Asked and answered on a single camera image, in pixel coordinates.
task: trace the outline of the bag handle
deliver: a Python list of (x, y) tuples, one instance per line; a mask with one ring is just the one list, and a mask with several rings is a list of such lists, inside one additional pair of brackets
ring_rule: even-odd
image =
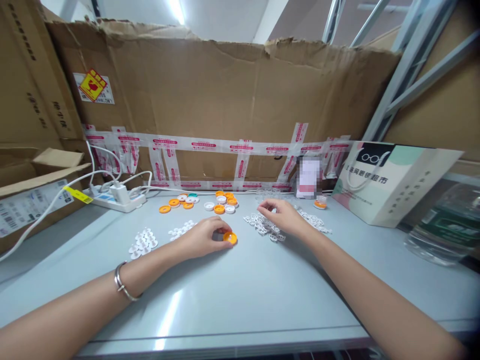
[[(352, 165), (354, 164), (354, 162), (356, 161), (357, 157), (359, 156), (360, 152), (363, 150), (364, 148), (362, 147), (361, 149), (359, 149), (355, 156), (351, 159), (350, 161), (350, 164), (348, 165), (349, 168), (352, 167)], [(363, 182), (360, 183), (360, 185), (357, 185), (357, 186), (353, 186), (352, 183), (350, 182), (350, 171), (346, 174), (346, 183), (348, 184), (348, 186), (350, 187), (350, 190), (351, 191), (358, 191), (358, 190), (361, 190), (365, 187), (365, 185), (369, 182), (369, 180), (372, 179), (373, 175), (376, 175), (377, 172), (379, 171), (380, 169), (380, 164), (384, 161), (385, 157), (390, 154), (390, 151), (387, 151), (387, 152), (384, 152), (383, 155), (380, 157), (380, 159), (378, 160), (378, 162), (376, 163), (375, 165), (375, 168), (373, 169), (372, 173), (371, 173), (371, 176), (370, 177), (367, 177)]]

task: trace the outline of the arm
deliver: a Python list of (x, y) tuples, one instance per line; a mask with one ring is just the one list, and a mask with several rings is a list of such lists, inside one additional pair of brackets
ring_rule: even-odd
[(258, 211), (313, 252), (391, 359), (451, 360), (465, 356), (466, 350), (457, 339), (308, 224), (288, 202), (268, 199)]
[[(229, 249), (212, 234), (232, 231), (219, 216), (200, 221), (185, 235), (121, 267), (120, 278), (138, 297), (165, 271), (184, 260)], [(0, 329), (0, 354), (5, 359), (69, 359), (130, 301), (117, 291), (114, 272), (39, 307)]]

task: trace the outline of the yellow label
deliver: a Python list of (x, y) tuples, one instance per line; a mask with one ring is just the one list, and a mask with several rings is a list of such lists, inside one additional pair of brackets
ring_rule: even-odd
[(63, 190), (67, 190), (74, 198), (80, 201), (83, 201), (85, 204), (90, 204), (93, 201), (93, 199), (90, 196), (85, 195), (81, 191), (72, 189), (70, 186), (64, 186)]
[(107, 82), (100, 76), (100, 74), (95, 70), (90, 69), (79, 88), (90, 100), (95, 102), (106, 86)]

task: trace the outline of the white table surface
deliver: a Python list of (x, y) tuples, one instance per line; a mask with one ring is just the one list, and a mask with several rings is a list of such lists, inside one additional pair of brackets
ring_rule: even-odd
[[(130, 260), (128, 248), (144, 227), (162, 245), (169, 230), (214, 215), (203, 208), (210, 195), (193, 209), (160, 214), (173, 194), (158, 194), (129, 214), (89, 205), (27, 240), (0, 263), (0, 326)], [(222, 215), (238, 236), (233, 249), (166, 272), (79, 355), (164, 351), (200, 359), (371, 344), (297, 239), (274, 243), (244, 222), (256, 212), (255, 197), (237, 195), (236, 213)], [(333, 199), (323, 211), (311, 200), (295, 201), (323, 219), (335, 243), (448, 331), (476, 329), (480, 275), (420, 259), (404, 248), (405, 233), (367, 225)]]

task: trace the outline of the hand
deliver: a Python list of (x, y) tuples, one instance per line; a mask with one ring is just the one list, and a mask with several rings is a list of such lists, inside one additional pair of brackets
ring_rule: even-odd
[(173, 241), (184, 260), (200, 258), (223, 249), (231, 249), (229, 241), (213, 241), (214, 231), (231, 232), (232, 228), (220, 216), (213, 216), (200, 221), (187, 233)]
[(285, 200), (266, 199), (257, 210), (286, 233), (300, 238), (302, 233), (312, 226)]

